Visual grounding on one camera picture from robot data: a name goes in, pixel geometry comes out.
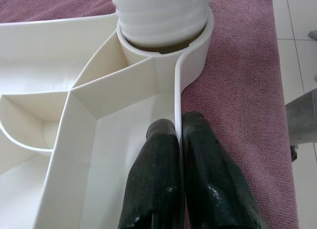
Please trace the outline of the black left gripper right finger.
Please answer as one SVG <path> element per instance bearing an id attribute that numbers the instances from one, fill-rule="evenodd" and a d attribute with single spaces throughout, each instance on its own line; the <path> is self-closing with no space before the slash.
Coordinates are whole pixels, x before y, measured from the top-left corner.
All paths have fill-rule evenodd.
<path id="1" fill-rule="evenodd" d="M 191 229 L 269 229 L 246 178 L 199 112 L 182 115 Z"/>

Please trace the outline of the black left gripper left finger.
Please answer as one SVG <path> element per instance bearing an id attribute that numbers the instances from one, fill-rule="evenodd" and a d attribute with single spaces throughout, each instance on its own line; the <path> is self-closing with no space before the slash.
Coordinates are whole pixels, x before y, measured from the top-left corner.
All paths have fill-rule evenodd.
<path id="1" fill-rule="evenodd" d="M 162 118 L 128 174 L 118 229 L 178 229 L 182 219 L 180 148 L 173 122 Z"/>

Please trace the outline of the white plastic children table top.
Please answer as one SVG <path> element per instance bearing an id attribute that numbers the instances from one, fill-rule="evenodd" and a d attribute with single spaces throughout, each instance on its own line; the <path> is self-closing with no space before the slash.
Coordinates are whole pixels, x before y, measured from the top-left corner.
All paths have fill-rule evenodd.
<path id="1" fill-rule="evenodd" d="M 150 124 L 181 136 L 181 93 L 214 27 L 176 50 L 130 45 L 116 14 L 0 24 L 0 229 L 117 229 Z"/>

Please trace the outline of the white plastic table leg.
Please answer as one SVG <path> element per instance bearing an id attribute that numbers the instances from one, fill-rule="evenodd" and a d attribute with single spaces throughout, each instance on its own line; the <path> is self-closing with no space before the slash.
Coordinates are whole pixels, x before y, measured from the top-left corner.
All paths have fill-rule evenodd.
<path id="1" fill-rule="evenodd" d="M 141 47 L 188 40 L 206 25 L 210 0 L 113 0 L 124 37 Z"/>

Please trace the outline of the mauve cloth with white stripes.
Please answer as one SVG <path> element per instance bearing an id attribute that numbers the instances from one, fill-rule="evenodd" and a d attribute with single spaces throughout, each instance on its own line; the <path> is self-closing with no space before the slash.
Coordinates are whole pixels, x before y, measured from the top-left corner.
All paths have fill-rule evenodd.
<path id="1" fill-rule="evenodd" d="M 182 94 L 245 174 L 270 229 L 299 229 L 272 0 L 210 0 L 201 76 Z"/>

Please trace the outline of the grey robot left foot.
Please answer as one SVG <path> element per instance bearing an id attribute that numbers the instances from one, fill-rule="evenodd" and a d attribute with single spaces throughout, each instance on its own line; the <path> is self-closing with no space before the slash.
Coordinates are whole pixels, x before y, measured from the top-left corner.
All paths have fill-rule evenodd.
<path id="1" fill-rule="evenodd" d="M 297 159 L 300 144 L 317 142 L 317 88 L 286 106 L 291 161 Z"/>

